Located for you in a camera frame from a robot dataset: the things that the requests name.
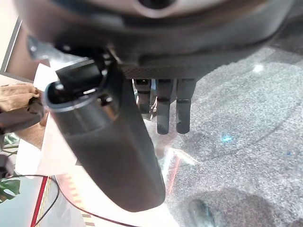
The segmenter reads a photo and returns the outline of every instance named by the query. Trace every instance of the red stripe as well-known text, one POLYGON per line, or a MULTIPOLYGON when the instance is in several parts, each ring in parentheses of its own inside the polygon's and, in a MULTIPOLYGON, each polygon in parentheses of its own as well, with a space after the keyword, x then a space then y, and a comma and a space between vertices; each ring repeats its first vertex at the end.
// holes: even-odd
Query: red stripe
POLYGON ((171 193, 172 187, 174 186, 174 182, 175 182, 175 178, 176 178, 177 171, 178 171, 178 168, 179 168, 179 164, 180 164, 180 158, 177 157, 177 163, 176 163, 176 166, 175 166, 175 169, 174 169, 174 172, 173 172, 173 175, 172 175, 172 179, 171 179, 170 185, 169 185, 169 194, 171 193))
POLYGON ((33 215, 32 223, 30 224, 31 227, 35 226, 37 218, 38 218, 39 208, 41 206, 41 201, 42 201, 44 189, 45 189, 45 186, 46 186, 47 178, 48 177, 45 176, 42 179, 42 183, 41 183, 41 187, 40 187, 37 203, 36 203, 35 210, 34 210, 34 215, 33 215))

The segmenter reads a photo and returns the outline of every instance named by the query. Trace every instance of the carpeted floor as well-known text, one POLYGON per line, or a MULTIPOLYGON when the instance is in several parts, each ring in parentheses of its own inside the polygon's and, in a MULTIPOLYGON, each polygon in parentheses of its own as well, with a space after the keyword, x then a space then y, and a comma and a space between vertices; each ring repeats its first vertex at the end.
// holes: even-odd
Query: carpeted floor
POLYGON ((146 122, 181 227, 206 202, 218 227, 303 226, 303 57, 263 48, 196 86, 191 131, 157 135, 146 122))

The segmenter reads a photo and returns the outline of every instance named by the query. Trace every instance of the black cable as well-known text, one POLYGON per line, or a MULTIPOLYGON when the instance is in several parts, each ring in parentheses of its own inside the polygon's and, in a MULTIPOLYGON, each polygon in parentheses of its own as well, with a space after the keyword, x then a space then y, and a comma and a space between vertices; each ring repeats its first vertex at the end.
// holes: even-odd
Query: black cable
MULTIPOLYGON (((10 178, 14 178, 14 177, 25 177, 25 176, 39 176, 39 177, 48 177, 48 176, 43 176, 43 175, 13 175, 12 177, 9 177, 7 179, 10 179, 10 178)), ((49 208, 46 210, 46 212, 41 216, 41 218, 35 223, 34 226, 31 226, 31 227, 35 227, 39 224, 39 222, 45 217, 45 215, 50 211, 50 209, 53 207, 53 205, 56 203, 58 197, 59 197, 59 194, 60 194, 60 187, 57 183, 57 181, 55 179, 53 179, 52 177, 48 177, 49 179, 51 179, 56 185, 57 185, 57 195, 54 199, 54 201, 52 202, 52 204, 49 206, 49 208)))
MULTIPOLYGON (((7 179, 14 178, 14 177, 25 177, 25 176, 48 177, 48 176, 44 176, 44 175, 13 175, 12 177, 9 177, 9 178, 7 178, 7 179)), ((40 222, 40 221, 45 217, 45 215, 50 211, 50 209, 51 209, 51 208, 53 207, 53 205, 56 203, 56 201, 57 201, 57 199, 58 199, 58 197, 59 197, 60 192, 62 193, 62 195, 64 196, 64 198, 65 198, 73 207, 75 207, 75 208, 77 208, 77 209, 79 209, 79 210, 81 210, 81 211, 83 211, 83 212, 85 212, 85 213, 88 213, 88 214, 90 214, 90 215, 92 215, 92 216, 95 216, 95 217, 97 217, 97 218, 99 218, 99 219, 102 219, 102 220, 105 220, 105 221, 108 221, 108 222, 111 222, 111 223, 114 223, 114 224, 118 224, 118 225, 121 225, 121 226, 126 226, 126 227, 139 227, 139 226, 133 226, 133 225, 129 225, 129 224, 126 224, 126 223, 114 221, 114 220, 111 220, 111 219, 108 219, 108 218, 105 218, 105 217, 101 217, 101 216, 99 216, 99 215, 90 213, 90 212, 88 212, 88 211, 86 211, 86 210, 83 210, 83 209, 77 207, 77 206, 74 205, 74 204, 65 196, 65 194, 61 191, 61 189, 60 189, 59 184, 57 183, 57 181, 56 181, 55 179, 51 178, 51 177, 49 177, 49 178, 50 178, 50 179, 52 180, 52 182, 54 182, 54 183, 56 184, 56 186, 57 186, 57 189, 58 189, 57 195, 56 195, 54 201, 52 202, 52 204, 49 206, 49 208, 48 208, 48 209, 46 210, 46 212, 42 215, 42 217, 35 223, 35 225, 34 225, 33 227, 35 227, 36 225, 38 225, 39 222, 40 222)))
POLYGON ((130 225, 130 224, 126 224, 126 223, 123 223, 123 222, 119 222, 119 221, 114 221, 114 220, 111 220, 111 219, 108 219, 108 218, 105 218, 105 217, 101 217, 99 215, 96 215, 96 214, 93 214, 93 213, 90 213, 84 209, 81 209, 79 207, 77 207, 75 204, 73 204, 65 195, 64 193, 62 193, 62 195, 64 196, 64 198, 75 208, 85 212, 85 213, 88 213, 90 214, 91 216, 94 216, 94 217, 97 217, 99 219, 102 219, 102 220, 105 220, 105 221, 108 221, 108 222, 111 222, 111 223, 114 223, 114 224, 118 224, 118 225, 121 225, 121 226, 126 226, 126 227, 139 227, 139 226, 133 226, 133 225, 130 225))

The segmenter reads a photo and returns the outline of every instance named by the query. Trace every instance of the black plastic casing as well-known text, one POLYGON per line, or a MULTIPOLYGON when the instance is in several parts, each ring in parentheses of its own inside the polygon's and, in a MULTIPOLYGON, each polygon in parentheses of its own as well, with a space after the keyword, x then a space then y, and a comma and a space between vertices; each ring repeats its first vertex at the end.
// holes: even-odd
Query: black plastic casing
POLYGON ((56 103, 50 84, 45 104, 85 170, 114 203, 130 212, 151 209, 165 199, 152 140, 131 81, 115 67, 108 73, 100 90, 66 103, 56 103))
POLYGON ((127 78, 193 79, 267 44, 294 0, 230 0, 160 19, 120 15, 86 1, 15 2, 30 34, 64 52, 107 48, 127 78))

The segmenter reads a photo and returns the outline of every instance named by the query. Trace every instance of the black shoe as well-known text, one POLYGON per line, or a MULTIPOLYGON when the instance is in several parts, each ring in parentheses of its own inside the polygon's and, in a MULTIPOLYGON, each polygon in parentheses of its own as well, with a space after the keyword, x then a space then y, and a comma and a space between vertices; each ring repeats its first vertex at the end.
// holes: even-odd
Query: black shoe
POLYGON ((213 215, 203 201, 192 200, 188 212, 195 227, 215 227, 213 215))

